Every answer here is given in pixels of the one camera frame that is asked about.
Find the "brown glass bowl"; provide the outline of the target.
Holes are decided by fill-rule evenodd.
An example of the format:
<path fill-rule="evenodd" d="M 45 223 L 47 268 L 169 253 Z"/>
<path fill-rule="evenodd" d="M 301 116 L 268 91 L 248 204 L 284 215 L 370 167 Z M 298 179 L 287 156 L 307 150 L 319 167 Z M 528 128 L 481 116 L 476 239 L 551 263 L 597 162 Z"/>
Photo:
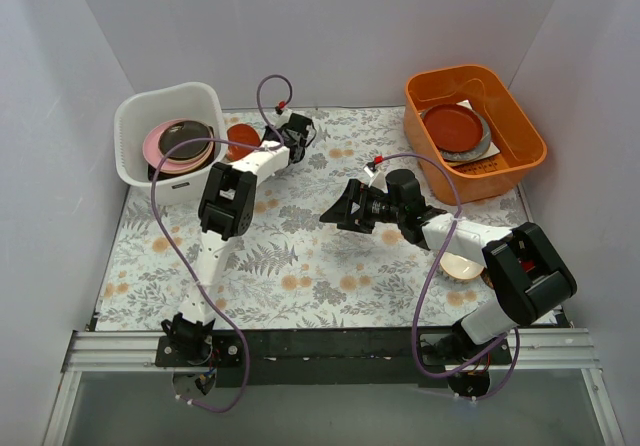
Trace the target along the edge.
<path fill-rule="evenodd" d="M 158 140 L 162 155 L 177 162 L 193 161 L 204 154 L 210 145 L 203 138 L 212 136 L 211 128 L 193 120 L 178 121 L 165 129 Z"/>

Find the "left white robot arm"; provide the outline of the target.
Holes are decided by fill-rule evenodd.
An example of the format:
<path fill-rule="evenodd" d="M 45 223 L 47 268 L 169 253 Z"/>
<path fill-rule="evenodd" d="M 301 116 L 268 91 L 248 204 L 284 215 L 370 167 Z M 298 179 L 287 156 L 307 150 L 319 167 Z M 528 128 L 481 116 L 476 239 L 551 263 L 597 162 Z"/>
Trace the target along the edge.
<path fill-rule="evenodd" d="M 315 134 L 310 118 L 286 110 L 247 156 L 211 166 L 198 207 L 199 253 L 190 268 L 195 285 L 174 318 L 162 322 L 172 351 L 188 364 L 200 366 L 213 357 L 209 336 L 217 314 L 208 294 L 221 278 L 236 240 L 251 225 L 258 186 L 300 162 Z"/>

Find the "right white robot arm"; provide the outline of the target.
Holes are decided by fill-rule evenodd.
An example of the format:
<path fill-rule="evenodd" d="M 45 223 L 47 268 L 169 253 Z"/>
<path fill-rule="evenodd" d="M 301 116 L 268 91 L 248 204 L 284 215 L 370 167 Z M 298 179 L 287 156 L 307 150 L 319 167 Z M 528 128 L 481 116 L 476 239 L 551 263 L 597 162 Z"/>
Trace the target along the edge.
<path fill-rule="evenodd" d="M 482 266 L 494 299 L 454 323 L 450 334 L 421 351 L 433 358 L 475 363 L 489 343 L 514 327 L 529 326 L 571 298 L 577 283 L 544 231 L 535 223 L 515 228 L 457 218 L 430 206 L 408 169 L 387 174 L 385 189 L 357 179 L 320 220 L 341 230 L 369 234 L 378 223 L 398 227 L 424 250 L 447 252 Z"/>

